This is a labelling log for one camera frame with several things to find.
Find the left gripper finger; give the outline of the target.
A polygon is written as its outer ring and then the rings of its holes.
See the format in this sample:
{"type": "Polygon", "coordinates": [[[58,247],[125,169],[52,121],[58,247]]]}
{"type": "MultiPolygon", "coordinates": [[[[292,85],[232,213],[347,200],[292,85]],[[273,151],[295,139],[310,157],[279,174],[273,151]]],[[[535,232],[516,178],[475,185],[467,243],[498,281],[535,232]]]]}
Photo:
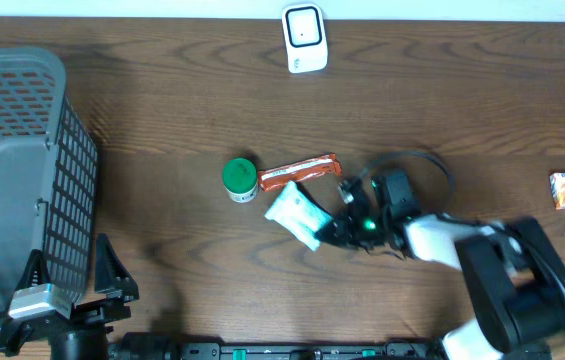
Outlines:
{"type": "Polygon", "coordinates": [[[23,290],[50,283],[51,277],[44,260],[43,252],[38,249],[32,250],[16,289],[23,290]]]}
{"type": "Polygon", "coordinates": [[[124,303],[137,301],[139,288],[126,270],[104,233],[96,239],[94,290],[107,298],[122,299],[124,303]]]}

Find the teal wet wipes pack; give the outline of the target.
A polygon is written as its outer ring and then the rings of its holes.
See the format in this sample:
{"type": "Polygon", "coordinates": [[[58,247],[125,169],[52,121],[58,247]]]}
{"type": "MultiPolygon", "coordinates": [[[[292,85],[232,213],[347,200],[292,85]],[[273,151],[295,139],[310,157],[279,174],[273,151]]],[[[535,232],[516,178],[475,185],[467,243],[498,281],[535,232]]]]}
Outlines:
{"type": "Polygon", "coordinates": [[[316,233],[332,220],[332,216],[309,200],[295,182],[283,188],[265,218],[280,224],[313,252],[321,245],[316,233]]]}

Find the red Top chocolate bar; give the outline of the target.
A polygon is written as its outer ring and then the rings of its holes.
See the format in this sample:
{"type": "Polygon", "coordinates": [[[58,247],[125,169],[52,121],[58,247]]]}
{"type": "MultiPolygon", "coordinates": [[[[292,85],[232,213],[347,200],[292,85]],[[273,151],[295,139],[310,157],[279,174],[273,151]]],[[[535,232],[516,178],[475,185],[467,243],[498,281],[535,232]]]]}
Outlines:
{"type": "Polygon", "coordinates": [[[342,167],[334,153],[302,160],[257,173],[258,185],[265,191],[285,187],[289,182],[303,182],[324,175],[340,176],[342,167]]]}

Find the green lid white jar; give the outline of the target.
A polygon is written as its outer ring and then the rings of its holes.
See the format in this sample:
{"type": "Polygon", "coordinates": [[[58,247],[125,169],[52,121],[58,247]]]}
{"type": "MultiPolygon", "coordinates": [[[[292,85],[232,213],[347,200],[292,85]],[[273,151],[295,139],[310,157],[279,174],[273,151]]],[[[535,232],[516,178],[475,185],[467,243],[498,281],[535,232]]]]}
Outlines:
{"type": "Polygon", "coordinates": [[[228,161],[222,171],[222,181],[229,198],[234,202],[250,202],[257,196],[257,170],[248,159],[234,158],[228,161]]]}

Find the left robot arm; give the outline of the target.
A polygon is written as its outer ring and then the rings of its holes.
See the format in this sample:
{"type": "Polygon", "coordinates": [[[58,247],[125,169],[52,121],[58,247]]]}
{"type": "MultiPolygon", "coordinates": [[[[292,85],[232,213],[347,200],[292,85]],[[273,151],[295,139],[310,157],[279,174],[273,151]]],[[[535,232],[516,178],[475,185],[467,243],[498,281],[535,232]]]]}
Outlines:
{"type": "Polygon", "coordinates": [[[127,333],[118,343],[107,335],[112,322],[131,317],[139,288],[107,235],[96,239],[94,290],[103,299],[77,305],[51,283],[43,252],[31,252],[6,311],[0,313],[0,355],[17,356],[28,342],[46,340],[51,357],[78,359],[179,359],[181,346],[164,335],[127,333]]]}

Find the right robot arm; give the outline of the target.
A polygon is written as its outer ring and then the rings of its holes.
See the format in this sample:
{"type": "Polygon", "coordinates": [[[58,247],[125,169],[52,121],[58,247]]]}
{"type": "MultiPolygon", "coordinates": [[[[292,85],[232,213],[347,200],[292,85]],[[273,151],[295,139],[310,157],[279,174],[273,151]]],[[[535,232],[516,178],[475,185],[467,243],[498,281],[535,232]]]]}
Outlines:
{"type": "Polygon", "coordinates": [[[440,359],[548,359],[565,337],[565,265],[533,217],[472,222],[423,213],[402,170],[372,177],[371,207],[360,180],[344,181],[343,212],[317,239],[344,249],[386,248],[395,256],[460,271],[475,317],[431,346],[440,359]]]}

